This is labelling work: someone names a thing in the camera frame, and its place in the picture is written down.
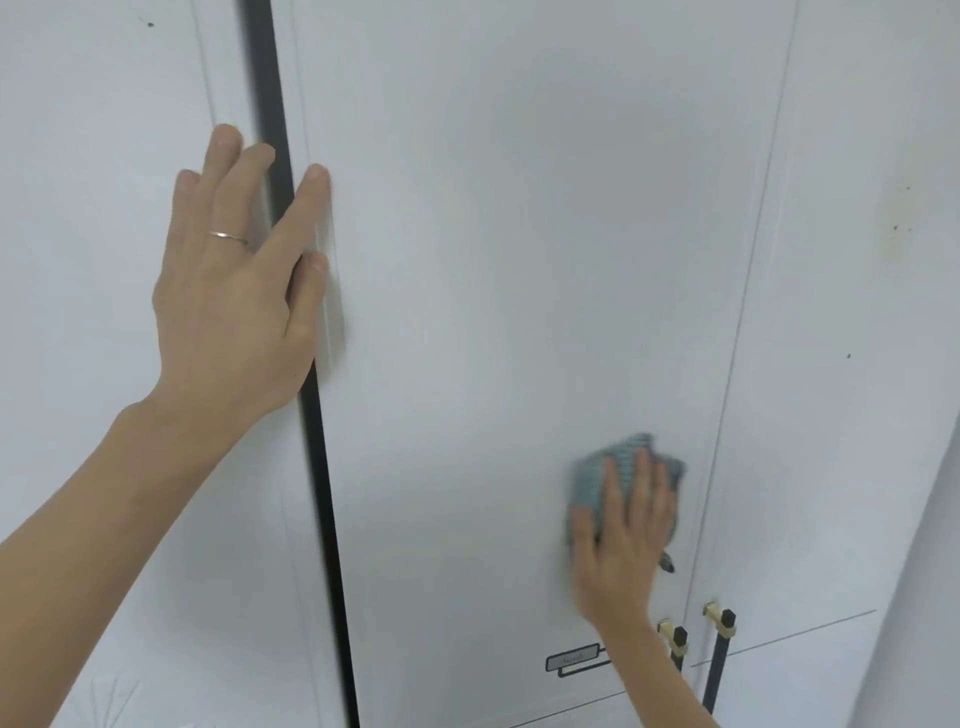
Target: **forearm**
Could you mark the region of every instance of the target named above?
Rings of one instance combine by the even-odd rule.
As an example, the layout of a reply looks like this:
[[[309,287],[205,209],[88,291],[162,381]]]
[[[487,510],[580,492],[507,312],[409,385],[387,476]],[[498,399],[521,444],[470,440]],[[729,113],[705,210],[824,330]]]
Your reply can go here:
[[[222,454],[148,402],[129,407],[0,545],[0,725],[50,724],[133,581]]]
[[[644,728],[718,728],[652,627],[605,644]]]

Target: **cabinet handle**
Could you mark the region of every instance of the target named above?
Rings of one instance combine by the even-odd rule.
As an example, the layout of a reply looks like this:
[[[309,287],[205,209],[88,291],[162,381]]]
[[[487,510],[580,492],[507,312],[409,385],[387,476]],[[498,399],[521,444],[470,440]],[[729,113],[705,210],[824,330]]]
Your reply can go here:
[[[684,657],[689,651],[690,646],[686,643],[686,630],[682,627],[674,627],[673,622],[664,619],[657,623],[657,631],[660,632],[670,645],[670,659],[677,666],[678,670],[684,669]]]
[[[717,629],[713,660],[710,661],[707,688],[704,690],[704,707],[713,715],[713,705],[717,700],[717,691],[720,690],[720,678],[723,677],[723,667],[727,662],[727,650],[730,649],[730,640],[736,634],[736,614],[729,609],[721,612],[717,603],[710,601],[704,605],[704,616],[713,622]]]

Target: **cabinet door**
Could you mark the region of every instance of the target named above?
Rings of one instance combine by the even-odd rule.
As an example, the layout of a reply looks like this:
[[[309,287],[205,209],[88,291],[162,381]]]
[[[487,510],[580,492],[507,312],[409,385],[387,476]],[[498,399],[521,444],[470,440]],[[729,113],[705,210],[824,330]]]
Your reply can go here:
[[[731,654],[713,710],[717,722],[724,728],[843,728],[879,630],[880,615],[873,612]],[[700,694],[708,667],[700,667]]]
[[[295,171],[333,178],[321,399],[366,726],[598,696],[570,466],[650,429],[689,466],[688,596],[792,0],[274,2]],[[590,649],[583,655],[592,654]]]
[[[156,382],[151,293],[174,177],[202,163],[211,103],[252,130],[235,4],[196,5],[0,6],[0,539]],[[309,484],[287,407],[174,525],[58,728],[336,728]]]
[[[886,608],[960,409],[960,6],[801,4],[686,626]]]

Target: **teal cloth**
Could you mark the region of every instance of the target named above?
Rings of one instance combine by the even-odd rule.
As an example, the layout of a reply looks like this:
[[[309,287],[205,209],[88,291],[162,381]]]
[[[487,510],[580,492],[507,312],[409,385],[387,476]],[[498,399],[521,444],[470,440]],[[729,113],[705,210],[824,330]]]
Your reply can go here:
[[[647,433],[633,435],[622,442],[591,453],[577,463],[574,469],[572,504],[589,507],[593,514],[593,528],[596,538],[599,538],[603,532],[603,459],[608,456],[613,458],[617,474],[620,477],[620,488],[623,491],[624,502],[629,503],[630,495],[634,490],[636,451],[644,447],[650,450],[650,454],[655,460],[666,463],[670,474],[670,490],[674,493],[680,491],[680,481],[686,472],[686,464],[675,457],[656,453],[654,439]],[[670,524],[670,533],[667,536],[668,544],[673,539],[676,530],[677,518],[674,517]],[[567,525],[567,537],[572,542],[573,537],[569,531],[569,524]],[[660,558],[660,567],[670,572],[674,570],[673,561],[665,552]]]

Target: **hand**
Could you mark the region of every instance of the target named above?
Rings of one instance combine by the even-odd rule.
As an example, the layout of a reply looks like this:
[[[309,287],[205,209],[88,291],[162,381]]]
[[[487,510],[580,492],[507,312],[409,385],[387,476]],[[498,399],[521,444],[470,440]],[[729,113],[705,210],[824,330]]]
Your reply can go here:
[[[616,467],[604,459],[604,527],[599,545],[585,506],[570,513],[573,531],[573,593],[580,613],[609,644],[651,628],[647,610],[660,554],[677,510],[665,463],[636,452],[634,490],[624,508]]]
[[[154,291],[160,377],[147,398],[226,449],[303,384],[317,350],[328,269],[324,255],[304,252],[329,198],[329,176],[318,164],[256,254],[210,234],[247,235],[275,152],[267,144],[242,147],[236,129],[218,126],[203,173],[177,176]]]

